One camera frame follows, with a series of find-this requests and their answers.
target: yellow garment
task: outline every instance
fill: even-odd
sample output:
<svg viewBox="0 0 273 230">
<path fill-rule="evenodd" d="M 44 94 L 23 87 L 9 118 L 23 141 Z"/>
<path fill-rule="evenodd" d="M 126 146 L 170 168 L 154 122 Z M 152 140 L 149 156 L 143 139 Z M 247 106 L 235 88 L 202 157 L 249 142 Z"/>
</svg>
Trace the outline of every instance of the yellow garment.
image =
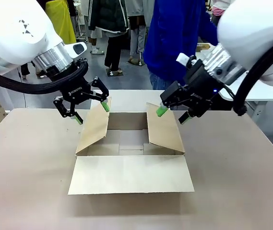
<svg viewBox="0 0 273 230">
<path fill-rule="evenodd" d="M 55 32 L 65 44 L 76 43 L 66 0 L 48 1 L 46 3 L 46 14 L 52 21 Z"/>
</svg>

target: blue jacket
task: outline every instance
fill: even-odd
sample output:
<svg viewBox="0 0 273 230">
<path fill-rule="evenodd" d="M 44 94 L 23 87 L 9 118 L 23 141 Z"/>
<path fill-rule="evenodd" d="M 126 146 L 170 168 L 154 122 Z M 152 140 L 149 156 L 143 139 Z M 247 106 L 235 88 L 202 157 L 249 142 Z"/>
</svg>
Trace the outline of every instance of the blue jacket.
<svg viewBox="0 0 273 230">
<path fill-rule="evenodd" d="M 162 79 L 182 83 L 186 68 L 176 59 L 179 53 L 195 55 L 198 36 L 212 45 L 218 43 L 204 0 L 155 0 L 144 52 L 148 69 Z"/>
</svg>

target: black jacket with white stripes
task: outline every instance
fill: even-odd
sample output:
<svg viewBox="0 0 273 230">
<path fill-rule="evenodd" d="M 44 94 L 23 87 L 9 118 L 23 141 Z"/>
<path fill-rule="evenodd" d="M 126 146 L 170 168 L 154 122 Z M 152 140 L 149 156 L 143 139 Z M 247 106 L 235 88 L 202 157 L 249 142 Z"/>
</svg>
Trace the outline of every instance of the black jacket with white stripes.
<svg viewBox="0 0 273 230">
<path fill-rule="evenodd" d="M 96 27 L 114 34 L 129 29 L 125 0 L 90 0 L 88 28 Z"/>
</svg>

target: beige tabletop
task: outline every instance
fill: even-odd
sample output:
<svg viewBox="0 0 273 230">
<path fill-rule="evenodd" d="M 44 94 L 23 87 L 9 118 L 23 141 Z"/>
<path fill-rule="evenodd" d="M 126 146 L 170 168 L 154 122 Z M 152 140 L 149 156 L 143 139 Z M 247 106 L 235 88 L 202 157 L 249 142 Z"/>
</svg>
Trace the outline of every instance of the beige tabletop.
<svg viewBox="0 0 273 230">
<path fill-rule="evenodd" d="M 0 230 L 273 230 L 273 145 L 248 116 L 180 126 L 195 188 L 181 194 L 68 196 L 81 129 L 53 109 L 0 123 Z"/>
</svg>

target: white robotic arm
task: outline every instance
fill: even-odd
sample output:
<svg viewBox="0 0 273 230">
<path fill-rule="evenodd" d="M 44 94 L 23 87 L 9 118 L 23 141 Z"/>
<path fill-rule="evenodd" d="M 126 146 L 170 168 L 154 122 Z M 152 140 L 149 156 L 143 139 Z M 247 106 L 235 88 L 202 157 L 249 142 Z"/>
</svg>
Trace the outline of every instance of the white robotic arm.
<svg viewBox="0 0 273 230">
<path fill-rule="evenodd" d="M 60 91 L 62 97 L 54 100 L 63 117 L 75 116 L 76 104 L 88 99 L 99 100 L 106 107 L 108 90 L 97 77 L 88 83 L 84 75 L 88 64 L 80 59 L 85 52 L 83 42 L 65 45 L 56 34 L 52 22 L 36 0 L 0 0 L 0 86 L 29 94 Z M 53 81 L 47 84 L 25 84 L 1 75 L 33 61 Z M 98 87 L 102 94 L 91 91 Z M 66 109 L 62 101 L 71 103 Z"/>
<path fill-rule="evenodd" d="M 273 2 L 236 0 L 218 25 L 220 44 L 205 58 L 180 54 L 177 61 L 187 67 L 186 85 L 174 82 L 161 94 L 161 116 L 172 106 L 185 105 L 187 112 L 180 123 L 201 117 L 212 105 L 212 99 L 225 88 L 233 96 L 233 110 L 246 113 L 245 99 L 256 81 L 273 86 Z M 231 85 L 240 75 L 249 73 L 234 95 Z"/>
</svg>

